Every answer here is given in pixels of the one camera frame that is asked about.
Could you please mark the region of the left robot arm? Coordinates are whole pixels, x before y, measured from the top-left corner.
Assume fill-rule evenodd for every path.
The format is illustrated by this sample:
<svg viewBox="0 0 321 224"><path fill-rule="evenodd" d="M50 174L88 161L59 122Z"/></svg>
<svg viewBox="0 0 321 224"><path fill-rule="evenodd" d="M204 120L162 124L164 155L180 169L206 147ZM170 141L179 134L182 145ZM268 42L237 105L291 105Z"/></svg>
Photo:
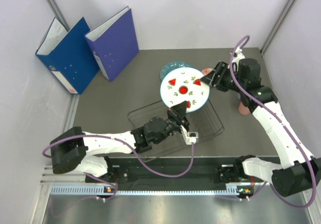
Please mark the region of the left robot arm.
<svg viewBox="0 0 321 224"><path fill-rule="evenodd" d="M108 182L114 171L106 154L140 154L176 132L186 135L188 106L188 101L182 101L168 108L167 119L153 117L142 127L120 134L93 134L82 131L81 127L72 127L50 142L53 173L78 171Z"/></svg>

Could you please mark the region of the pink plastic cup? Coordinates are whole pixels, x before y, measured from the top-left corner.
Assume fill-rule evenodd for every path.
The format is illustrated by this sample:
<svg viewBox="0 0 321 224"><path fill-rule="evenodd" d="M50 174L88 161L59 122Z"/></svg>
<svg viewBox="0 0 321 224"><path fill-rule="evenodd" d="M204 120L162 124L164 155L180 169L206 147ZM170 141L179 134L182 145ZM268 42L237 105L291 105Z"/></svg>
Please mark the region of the pink plastic cup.
<svg viewBox="0 0 321 224"><path fill-rule="evenodd" d="M239 113L242 115L246 116L246 115L250 114L249 108L246 107L242 102L240 102L238 110L239 110Z"/></svg>

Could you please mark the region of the red patterned bowl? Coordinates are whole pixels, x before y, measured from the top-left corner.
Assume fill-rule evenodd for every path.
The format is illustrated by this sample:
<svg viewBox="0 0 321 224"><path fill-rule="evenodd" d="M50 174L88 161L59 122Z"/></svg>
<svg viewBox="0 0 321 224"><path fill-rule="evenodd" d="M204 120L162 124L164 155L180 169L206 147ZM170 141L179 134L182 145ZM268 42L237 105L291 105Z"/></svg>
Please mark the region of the red patterned bowl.
<svg viewBox="0 0 321 224"><path fill-rule="evenodd" d="M207 74L209 74L212 70L213 70L213 68L205 68L205 69L202 70L202 73L203 73L204 75L207 75Z"/></svg>

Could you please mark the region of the teal plate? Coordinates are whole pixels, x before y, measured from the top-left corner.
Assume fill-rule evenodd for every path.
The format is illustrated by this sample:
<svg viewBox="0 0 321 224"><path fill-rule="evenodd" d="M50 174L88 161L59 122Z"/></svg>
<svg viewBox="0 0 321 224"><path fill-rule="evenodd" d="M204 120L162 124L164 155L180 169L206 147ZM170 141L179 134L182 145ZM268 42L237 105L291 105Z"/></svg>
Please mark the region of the teal plate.
<svg viewBox="0 0 321 224"><path fill-rule="evenodd" d="M163 80L171 71L182 67L191 67L191 65L184 61L172 61L167 63L160 71L160 79Z"/></svg>

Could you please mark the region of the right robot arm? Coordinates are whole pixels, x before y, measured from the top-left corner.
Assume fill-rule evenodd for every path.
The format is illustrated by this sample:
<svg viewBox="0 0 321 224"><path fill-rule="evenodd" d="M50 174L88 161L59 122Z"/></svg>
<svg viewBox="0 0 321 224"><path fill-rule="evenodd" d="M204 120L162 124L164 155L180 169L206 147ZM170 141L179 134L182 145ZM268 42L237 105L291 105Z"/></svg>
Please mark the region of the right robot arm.
<svg viewBox="0 0 321 224"><path fill-rule="evenodd" d="M320 158L316 158L299 140L282 113L276 95L261 83L261 66L255 59L233 63L237 70L230 72L227 63L220 61L201 78L201 82L219 91L233 90L241 102L259 121L275 147L280 164L256 156L241 156L235 160L234 176L244 182L251 176L273 185L283 197L313 188L320 182Z"/></svg>

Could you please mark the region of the white plate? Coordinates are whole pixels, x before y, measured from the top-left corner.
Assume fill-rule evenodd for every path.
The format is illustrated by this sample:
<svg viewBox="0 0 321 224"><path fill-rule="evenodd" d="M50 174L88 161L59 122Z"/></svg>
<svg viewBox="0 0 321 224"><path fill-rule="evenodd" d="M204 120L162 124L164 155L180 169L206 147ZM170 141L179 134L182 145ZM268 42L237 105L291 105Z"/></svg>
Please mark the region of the white plate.
<svg viewBox="0 0 321 224"><path fill-rule="evenodd" d="M191 67L181 67L168 73L160 85L160 96L167 107L187 102L187 113L203 107L209 99L210 88L201 82L204 74Z"/></svg>

